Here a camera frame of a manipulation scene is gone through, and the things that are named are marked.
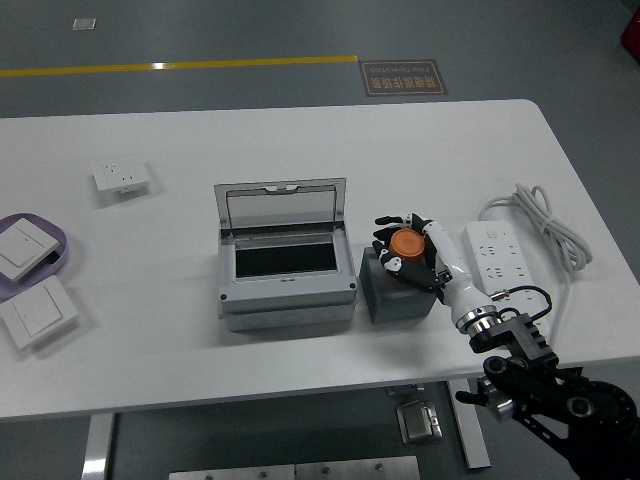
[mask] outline white cable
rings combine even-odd
[[[543,203],[536,198],[536,193],[540,193]],[[540,186],[536,185],[529,190],[527,187],[517,183],[516,191],[511,196],[497,197],[487,202],[480,210],[479,219],[487,220],[487,210],[501,206],[520,207],[525,211],[534,228],[542,234],[551,251],[551,255],[560,268],[564,281],[564,291],[556,310],[551,333],[551,338],[555,342],[560,328],[560,320],[571,291],[570,275],[573,272],[582,270],[593,260],[591,249],[580,235],[551,214],[551,204],[544,189]]]

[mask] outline transparent lid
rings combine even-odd
[[[345,178],[216,185],[223,230],[342,222]]]

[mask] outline orange cap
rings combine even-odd
[[[418,232],[403,228],[391,237],[389,250],[403,260],[419,261],[424,252],[424,238]]]

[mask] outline white light switch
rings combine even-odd
[[[0,317],[18,348],[42,340],[77,316],[78,311],[55,275],[0,305]]]
[[[34,336],[62,318],[49,290],[42,284],[29,289],[27,295],[16,298],[13,306],[30,336]]]
[[[0,233],[0,272],[19,281],[60,244],[25,218]]]

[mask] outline gray floor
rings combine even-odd
[[[639,4],[6,1],[0,69],[353,54],[435,59],[448,95],[368,98],[354,64],[0,78],[0,116],[527,98],[540,106],[640,278],[640,64],[619,43]],[[94,31],[71,30],[74,18],[88,16],[98,18]],[[585,373],[640,401],[639,367]],[[486,412],[494,466],[468,474],[444,387],[429,388],[447,438],[409,450],[399,443],[395,400],[381,390],[122,414],[111,477],[413,452],[425,479],[575,478],[519,425],[498,425]],[[86,417],[0,424],[0,476],[79,478],[88,425]]]

